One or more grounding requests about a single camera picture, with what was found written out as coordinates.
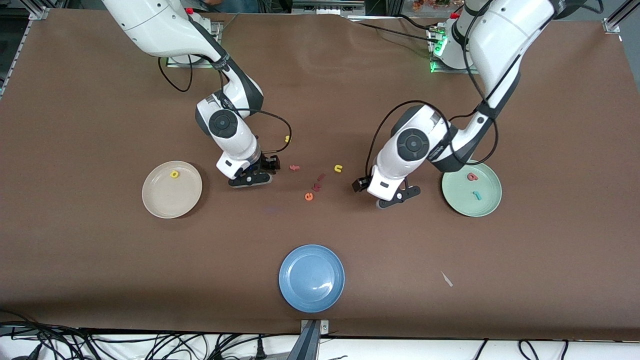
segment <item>brown table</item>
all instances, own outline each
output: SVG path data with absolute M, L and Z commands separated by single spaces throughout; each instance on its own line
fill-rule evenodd
M 0 102 L 0 305 L 78 327 L 295 332 L 310 316 L 282 298 L 278 269 L 319 243 L 347 280 L 314 317 L 340 335 L 640 339 L 640 97 L 600 23 L 553 22 L 526 54 L 488 162 L 503 200 L 484 218 L 453 211 L 428 164 L 411 175 L 422 195 L 401 206 L 351 190 L 396 104 L 453 116 L 479 100 L 467 76 L 429 73 L 420 40 L 337 16 L 240 15 L 223 45 L 293 127 L 281 159 L 301 170 L 268 186 L 232 190 L 216 169 L 220 150 L 193 119 L 219 87 L 211 69 L 181 94 L 106 12 L 33 24 Z M 188 71 L 168 75 L 181 85 Z M 283 144 L 281 123 L 248 123 L 264 149 Z M 204 192 L 162 220 L 140 190 L 170 160 L 196 165 Z

